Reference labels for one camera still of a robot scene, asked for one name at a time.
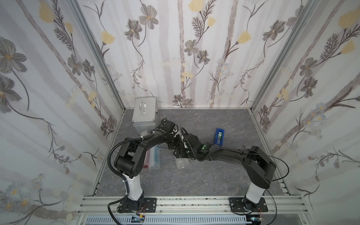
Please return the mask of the bubble wrap sheet stack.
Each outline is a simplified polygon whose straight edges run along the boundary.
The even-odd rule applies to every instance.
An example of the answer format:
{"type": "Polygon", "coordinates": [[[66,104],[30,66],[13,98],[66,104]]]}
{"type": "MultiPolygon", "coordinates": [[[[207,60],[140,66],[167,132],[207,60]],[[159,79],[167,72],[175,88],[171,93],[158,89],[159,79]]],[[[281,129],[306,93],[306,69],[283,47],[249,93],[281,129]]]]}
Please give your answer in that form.
{"type": "Polygon", "coordinates": [[[184,169],[190,166],[190,161],[188,158],[176,158],[175,164],[178,169],[184,169]]]}

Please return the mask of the blue tape dispenser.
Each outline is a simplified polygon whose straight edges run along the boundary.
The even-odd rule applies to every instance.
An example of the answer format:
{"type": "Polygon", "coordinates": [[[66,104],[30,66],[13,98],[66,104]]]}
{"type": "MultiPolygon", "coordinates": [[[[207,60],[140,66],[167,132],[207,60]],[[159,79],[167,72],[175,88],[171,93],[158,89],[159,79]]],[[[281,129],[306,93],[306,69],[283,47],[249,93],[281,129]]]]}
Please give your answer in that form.
{"type": "Polygon", "coordinates": [[[224,141],[225,131],[223,129],[217,128],[214,136],[214,144],[222,146],[224,141]]]}

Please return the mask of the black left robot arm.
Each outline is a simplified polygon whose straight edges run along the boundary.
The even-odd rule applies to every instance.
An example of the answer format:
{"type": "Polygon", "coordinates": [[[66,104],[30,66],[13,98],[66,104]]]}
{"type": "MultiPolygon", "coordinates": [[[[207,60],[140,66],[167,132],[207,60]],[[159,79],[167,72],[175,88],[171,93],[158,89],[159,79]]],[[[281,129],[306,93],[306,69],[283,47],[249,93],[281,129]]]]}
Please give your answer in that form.
{"type": "Polygon", "coordinates": [[[148,134],[139,138],[126,138],[110,150],[107,164],[110,170],[125,182],[128,200],[139,202],[143,198],[139,174],[143,169],[146,153],[151,148],[165,143],[176,158],[187,156],[178,131],[179,128],[174,122],[163,119],[148,134]]]}

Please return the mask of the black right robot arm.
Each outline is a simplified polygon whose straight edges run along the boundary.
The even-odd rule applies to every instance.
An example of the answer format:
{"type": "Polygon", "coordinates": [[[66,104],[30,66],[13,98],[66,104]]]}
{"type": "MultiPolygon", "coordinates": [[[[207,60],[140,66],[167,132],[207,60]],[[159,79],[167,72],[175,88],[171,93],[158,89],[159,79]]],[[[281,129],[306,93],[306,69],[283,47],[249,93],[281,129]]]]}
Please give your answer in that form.
{"type": "Polygon", "coordinates": [[[223,161],[243,166],[250,178],[245,199],[253,204],[258,204],[265,190],[271,186],[277,168],[270,156],[257,146],[232,149],[210,143],[198,142],[194,145],[190,141],[181,141],[168,144],[168,149],[173,150],[176,158],[192,158],[200,162],[223,161]]]}

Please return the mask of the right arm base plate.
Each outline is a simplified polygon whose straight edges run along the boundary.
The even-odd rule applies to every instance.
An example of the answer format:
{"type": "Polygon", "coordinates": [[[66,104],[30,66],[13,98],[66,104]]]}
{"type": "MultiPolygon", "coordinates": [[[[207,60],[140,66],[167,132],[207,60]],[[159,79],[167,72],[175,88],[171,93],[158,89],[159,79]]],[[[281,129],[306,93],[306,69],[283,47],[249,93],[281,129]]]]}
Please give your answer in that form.
{"type": "Polygon", "coordinates": [[[255,204],[244,197],[230,197],[229,205],[231,212],[250,213],[250,212],[268,212],[267,203],[263,197],[259,203],[255,204]]]}

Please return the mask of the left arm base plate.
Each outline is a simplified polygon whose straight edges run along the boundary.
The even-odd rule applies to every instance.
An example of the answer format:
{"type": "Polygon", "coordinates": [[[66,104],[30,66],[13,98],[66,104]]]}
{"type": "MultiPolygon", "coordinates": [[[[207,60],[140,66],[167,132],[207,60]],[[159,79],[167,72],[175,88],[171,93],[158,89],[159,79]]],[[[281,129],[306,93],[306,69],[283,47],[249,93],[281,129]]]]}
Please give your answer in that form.
{"type": "Polygon", "coordinates": [[[138,201],[126,198],[119,203],[118,213],[155,213],[157,207],[157,198],[140,198],[138,201]]]}

